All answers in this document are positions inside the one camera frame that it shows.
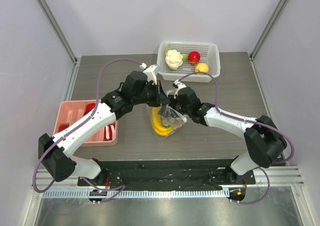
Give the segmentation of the clear zip top bag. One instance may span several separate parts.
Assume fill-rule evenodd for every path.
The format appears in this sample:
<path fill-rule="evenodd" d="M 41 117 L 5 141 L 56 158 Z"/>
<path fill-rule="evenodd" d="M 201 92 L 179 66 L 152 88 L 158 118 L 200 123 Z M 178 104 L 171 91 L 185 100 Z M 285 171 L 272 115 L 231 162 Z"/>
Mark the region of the clear zip top bag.
<path fill-rule="evenodd" d="M 167 105 L 160 106 L 160 110 L 159 110 L 158 114 L 161 116 L 162 124 L 165 127 L 172 127 L 174 129 L 174 132 L 172 134 L 174 134 L 178 129 L 180 129 L 187 122 L 187 118 L 185 116 L 183 116 L 181 113 L 177 112 L 176 110 L 170 108 Z M 152 127 L 152 109 L 151 109 L 151 113 L 150 113 L 150 124 Z M 152 130 L 153 130 L 155 138 L 158 141 L 163 141 L 164 139 L 167 138 L 167 137 L 159 136 L 154 131 L 153 127 L 152 127 Z"/>

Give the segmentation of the yellow fake lemon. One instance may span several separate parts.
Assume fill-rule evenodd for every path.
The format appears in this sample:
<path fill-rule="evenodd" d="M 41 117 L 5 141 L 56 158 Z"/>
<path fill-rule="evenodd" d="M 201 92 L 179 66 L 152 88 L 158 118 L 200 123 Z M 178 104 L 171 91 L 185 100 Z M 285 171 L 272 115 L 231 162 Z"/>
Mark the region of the yellow fake lemon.
<path fill-rule="evenodd" d="M 209 66 L 205 63 L 199 63 L 195 67 L 195 72 L 199 72 L 200 74 L 203 74 L 203 72 L 208 73 Z"/>

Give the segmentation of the white fake cauliflower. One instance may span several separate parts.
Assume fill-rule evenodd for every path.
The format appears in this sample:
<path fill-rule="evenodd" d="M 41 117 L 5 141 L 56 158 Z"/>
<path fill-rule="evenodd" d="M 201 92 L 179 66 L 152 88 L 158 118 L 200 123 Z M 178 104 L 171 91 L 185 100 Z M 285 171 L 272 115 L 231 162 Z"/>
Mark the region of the white fake cauliflower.
<path fill-rule="evenodd" d="M 165 51 L 165 62 L 172 70 L 177 70 L 188 59 L 187 53 L 180 53 L 168 45 Z"/>

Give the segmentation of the red fake pomegranate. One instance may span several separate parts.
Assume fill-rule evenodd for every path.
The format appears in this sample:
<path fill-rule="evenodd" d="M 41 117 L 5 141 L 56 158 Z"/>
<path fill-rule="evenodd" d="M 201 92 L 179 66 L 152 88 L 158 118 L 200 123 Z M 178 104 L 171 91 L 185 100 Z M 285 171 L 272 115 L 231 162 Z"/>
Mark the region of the red fake pomegranate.
<path fill-rule="evenodd" d="M 197 51 L 192 51 L 188 54 L 188 62 L 191 64 L 197 64 L 201 59 L 201 55 Z"/>

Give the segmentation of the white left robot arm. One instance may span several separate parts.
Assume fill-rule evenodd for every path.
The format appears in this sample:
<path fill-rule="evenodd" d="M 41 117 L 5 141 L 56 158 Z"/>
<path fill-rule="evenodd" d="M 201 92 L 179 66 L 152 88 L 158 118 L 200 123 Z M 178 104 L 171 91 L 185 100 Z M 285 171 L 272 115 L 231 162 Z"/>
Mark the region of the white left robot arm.
<path fill-rule="evenodd" d="M 39 160 L 56 182 L 76 176 L 100 186 L 106 181 L 107 171 L 98 160 L 75 157 L 75 151 L 100 129 L 130 113 L 135 105 L 159 107 L 169 103 L 155 73 L 133 71 L 118 89 L 107 93 L 71 126 L 52 137 L 43 134 L 38 142 Z"/>

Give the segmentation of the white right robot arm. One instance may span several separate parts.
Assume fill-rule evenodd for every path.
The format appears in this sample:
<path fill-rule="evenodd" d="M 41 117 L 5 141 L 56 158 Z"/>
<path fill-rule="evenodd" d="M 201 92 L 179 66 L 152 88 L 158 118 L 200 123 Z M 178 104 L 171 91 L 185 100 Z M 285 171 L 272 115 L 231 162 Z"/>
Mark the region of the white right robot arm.
<path fill-rule="evenodd" d="M 233 184 L 257 167 L 269 168 L 287 147 L 287 143 L 268 116 L 248 118 L 223 111 L 214 104 L 201 102 L 190 87 L 167 92 L 170 107 L 193 122 L 225 130 L 244 139 L 246 152 L 237 156 L 226 170 L 226 179 Z"/>

